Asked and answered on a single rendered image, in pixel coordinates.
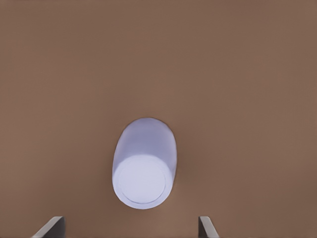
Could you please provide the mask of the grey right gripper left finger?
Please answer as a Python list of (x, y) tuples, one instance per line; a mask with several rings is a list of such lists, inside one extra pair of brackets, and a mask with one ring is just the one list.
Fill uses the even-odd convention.
[(52, 217), (31, 238), (66, 238), (66, 219), (63, 216)]

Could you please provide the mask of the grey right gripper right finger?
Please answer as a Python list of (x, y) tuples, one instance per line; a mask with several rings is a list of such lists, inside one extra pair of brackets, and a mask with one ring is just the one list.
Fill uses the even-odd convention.
[(198, 217), (198, 238), (219, 238), (209, 216)]

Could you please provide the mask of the pale lavender cylindrical cup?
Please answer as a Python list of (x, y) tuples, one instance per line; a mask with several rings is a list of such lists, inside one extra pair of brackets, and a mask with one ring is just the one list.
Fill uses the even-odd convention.
[(134, 209), (151, 209), (170, 195), (177, 146), (171, 129), (155, 118), (137, 119), (123, 130), (114, 152), (112, 184), (118, 199)]

